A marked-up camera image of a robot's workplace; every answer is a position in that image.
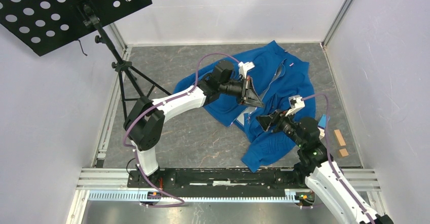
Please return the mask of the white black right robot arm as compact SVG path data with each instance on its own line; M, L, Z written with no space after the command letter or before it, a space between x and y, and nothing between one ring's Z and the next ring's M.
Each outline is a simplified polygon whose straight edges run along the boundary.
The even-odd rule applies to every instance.
M298 146L299 163L294 165L293 182L308 187L330 210L339 223L392 223L387 214L379 214L352 187L336 161L320 140L320 129L314 118L294 120L286 111L276 110L258 116L265 131L284 133Z

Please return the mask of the blue zip-up jacket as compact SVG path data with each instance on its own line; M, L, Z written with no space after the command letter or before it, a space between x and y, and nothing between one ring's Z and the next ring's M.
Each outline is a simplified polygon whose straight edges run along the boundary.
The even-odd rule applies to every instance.
M261 166L277 162L295 146L282 132L265 132L257 117L277 109L288 110L290 97L313 95L314 88L308 75L309 63L290 54L276 41L235 54L234 57L232 62L236 70L238 62L254 63L249 74L257 93L263 97L264 108L257 107L246 113L247 107L239 105L235 97L222 94L215 102L205 106L205 110L224 126L236 124L245 133L250 145L241 160L252 172L256 172Z

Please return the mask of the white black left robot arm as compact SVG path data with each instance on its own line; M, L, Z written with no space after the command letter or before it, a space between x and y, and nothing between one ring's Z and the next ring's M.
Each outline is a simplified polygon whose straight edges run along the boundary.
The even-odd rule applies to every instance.
M140 181L147 187L159 182L155 145L159 142L164 123L189 110L204 107L216 101L220 95L234 96L239 105L264 107L256 92L249 71L253 62L238 64L238 78L232 76L235 66L222 60L212 72L199 78L194 85L173 95L150 100L139 98L125 120L124 129L129 144L136 153Z

